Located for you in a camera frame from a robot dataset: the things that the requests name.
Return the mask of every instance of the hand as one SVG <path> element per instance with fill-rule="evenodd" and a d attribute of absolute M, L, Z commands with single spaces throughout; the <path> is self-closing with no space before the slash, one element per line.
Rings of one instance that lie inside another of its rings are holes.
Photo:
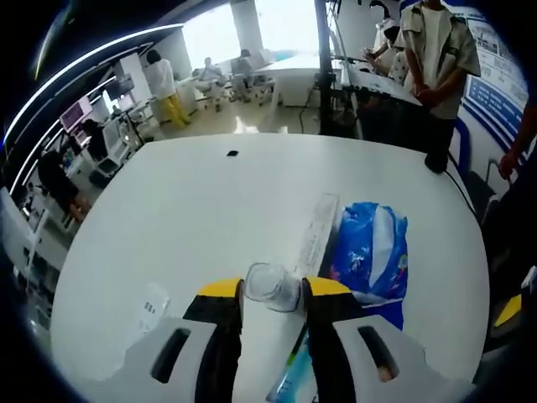
<path fill-rule="evenodd" d="M 513 174 L 514 168 L 519 164 L 519 157 L 515 152 L 510 150 L 506 155 L 503 156 L 500 161 L 500 175 L 505 179 Z"/>
<path fill-rule="evenodd" d="M 370 64 L 373 64 L 375 62 L 375 57 L 373 56 L 373 54 L 369 53 L 366 55 L 366 60 L 370 63 Z"/>
<path fill-rule="evenodd" d="M 423 82 L 415 82 L 414 83 L 414 90 L 412 91 L 414 93 L 414 96 L 417 97 L 421 92 L 428 90 L 429 86 L 427 86 Z"/>
<path fill-rule="evenodd" d="M 431 90 L 430 88 L 419 92 L 417 95 L 418 101 L 420 101 L 424 107 L 433 108 L 442 103 L 442 98 L 437 90 Z"/>

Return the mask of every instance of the clear plastic cup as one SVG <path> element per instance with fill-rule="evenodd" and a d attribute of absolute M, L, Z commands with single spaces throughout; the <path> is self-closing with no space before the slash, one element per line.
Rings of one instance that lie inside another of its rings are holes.
<path fill-rule="evenodd" d="M 256 263 L 246 275 L 247 298 L 264 302 L 278 312 L 296 310 L 300 300 L 301 281 L 279 264 Z"/>

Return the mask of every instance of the monitor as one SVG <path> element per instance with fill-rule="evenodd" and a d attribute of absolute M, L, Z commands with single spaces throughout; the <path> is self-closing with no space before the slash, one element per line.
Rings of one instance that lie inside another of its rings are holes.
<path fill-rule="evenodd" d="M 61 125 L 69 133 L 92 110 L 88 97 L 83 97 L 63 112 L 60 116 Z"/>
<path fill-rule="evenodd" d="M 134 88 L 133 78 L 130 74 L 117 77 L 105 85 L 110 99 L 118 99 L 121 95 L 126 94 Z"/>

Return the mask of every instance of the person in yellow pants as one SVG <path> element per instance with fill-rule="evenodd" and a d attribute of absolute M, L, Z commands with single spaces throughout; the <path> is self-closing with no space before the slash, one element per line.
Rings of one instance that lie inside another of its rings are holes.
<path fill-rule="evenodd" d="M 169 60 L 163 59 L 156 50 L 150 50 L 146 58 L 149 63 L 146 70 L 149 88 L 159 100 L 163 114 L 178 128 L 190 124 L 190 118 L 183 110 L 175 90 L 171 63 Z"/>
<path fill-rule="evenodd" d="M 160 100 L 160 106 L 167 119 L 180 128 L 190 124 L 190 118 L 181 106 L 179 96 L 175 93 Z"/>

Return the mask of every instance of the standing person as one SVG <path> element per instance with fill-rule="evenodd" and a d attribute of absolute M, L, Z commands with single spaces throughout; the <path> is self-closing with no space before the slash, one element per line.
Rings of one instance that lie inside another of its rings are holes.
<path fill-rule="evenodd" d="M 389 10 L 383 2 L 372 0 L 369 4 L 373 18 L 375 21 L 380 21 L 377 24 L 377 35 L 375 36 L 375 45 L 373 52 L 370 54 L 374 59 L 377 59 L 386 50 L 388 50 L 388 42 L 384 36 L 384 31 L 388 28 L 397 25 L 395 20 L 390 16 Z"/>
<path fill-rule="evenodd" d="M 384 31 L 384 38 L 387 40 L 388 50 L 382 53 L 377 59 L 372 55 L 367 55 L 366 59 L 369 64 L 375 69 L 375 72 L 380 76 L 387 77 L 392 70 L 392 65 L 395 61 L 395 56 L 400 52 L 395 46 L 395 40 L 399 35 L 399 27 L 391 27 Z"/>
<path fill-rule="evenodd" d="M 395 45 L 405 49 L 409 64 L 404 87 L 430 111 L 411 129 L 410 148 L 425 151 L 425 163 L 440 174 L 447 167 L 467 75 L 481 75 L 472 33 L 440 0 L 424 0 L 402 12 Z"/>
<path fill-rule="evenodd" d="M 529 99 L 519 133 L 500 163 L 500 175 L 508 179 L 519 163 L 522 153 L 537 134 L 537 85 L 529 83 Z M 506 264 L 491 272 L 491 302 L 520 292 L 520 284 L 529 270 L 537 265 L 537 149 L 519 170 L 519 177 L 492 209 L 482 226 L 483 242 L 489 265 L 494 258 L 509 250 Z"/>
<path fill-rule="evenodd" d="M 167 118 L 178 128 L 190 124 L 190 118 L 183 110 L 175 90 L 174 72 L 169 60 L 160 57 L 159 52 L 154 49 L 148 52 L 146 59 L 149 63 L 146 70 L 149 88 L 159 100 Z"/>
<path fill-rule="evenodd" d="M 83 222 L 90 211 L 90 203 L 81 196 L 78 187 L 65 174 L 58 152 L 50 151 L 43 155 L 37 164 L 37 172 L 41 185 L 64 212 L 70 212 L 78 223 Z"/>
<path fill-rule="evenodd" d="M 102 127 L 93 119 L 82 122 L 82 130 L 88 137 L 91 137 L 87 150 L 95 161 L 102 161 L 108 156 L 107 146 L 104 142 Z"/>

